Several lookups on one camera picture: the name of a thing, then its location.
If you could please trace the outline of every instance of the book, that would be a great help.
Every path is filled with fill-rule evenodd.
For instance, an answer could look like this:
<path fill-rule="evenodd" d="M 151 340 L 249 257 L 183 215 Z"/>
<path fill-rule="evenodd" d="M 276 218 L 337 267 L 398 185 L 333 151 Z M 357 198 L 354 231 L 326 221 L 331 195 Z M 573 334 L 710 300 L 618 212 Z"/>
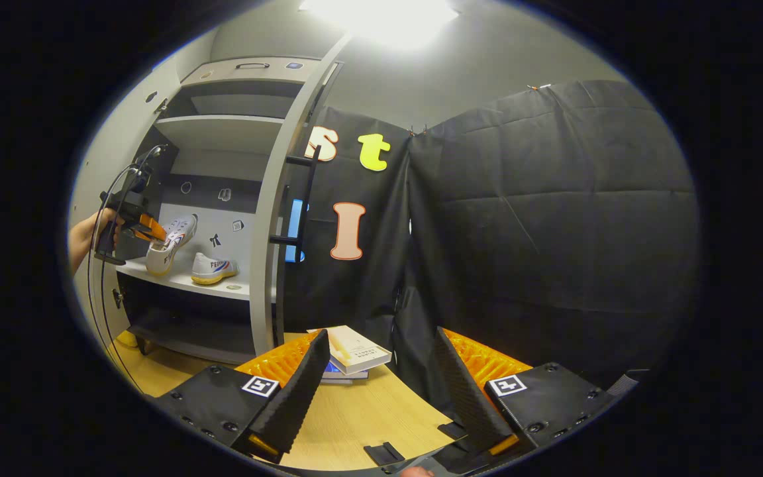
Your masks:
<path fill-rule="evenodd" d="M 354 374 L 390 362 L 391 353 L 346 325 L 328 330 L 331 363 L 343 374 Z"/>
<path fill-rule="evenodd" d="M 323 371 L 324 380 L 366 380 L 369 376 L 370 371 L 368 370 L 353 372 L 352 374 L 343 374 L 332 362 L 328 362 L 326 370 Z"/>

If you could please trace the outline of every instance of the sneaker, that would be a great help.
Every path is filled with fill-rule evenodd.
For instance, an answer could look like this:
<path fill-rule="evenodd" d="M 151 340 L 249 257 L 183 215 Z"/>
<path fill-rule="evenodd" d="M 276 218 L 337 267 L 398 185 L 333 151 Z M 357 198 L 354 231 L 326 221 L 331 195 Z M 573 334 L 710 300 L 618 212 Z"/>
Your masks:
<path fill-rule="evenodd" d="M 166 275 L 172 268 L 176 252 L 196 235 L 198 223 L 199 216 L 191 214 L 179 217 L 173 220 L 169 227 L 164 227 L 164 230 L 167 230 L 166 240 L 152 241 L 149 250 L 146 251 L 146 271 L 158 277 Z"/>
<path fill-rule="evenodd" d="M 237 267 L 231 260 L 208 258 L 197 252 L 193 259 L 193 281 L 200 285 L 212 285 L 226 277 L 237 275 Z"/>

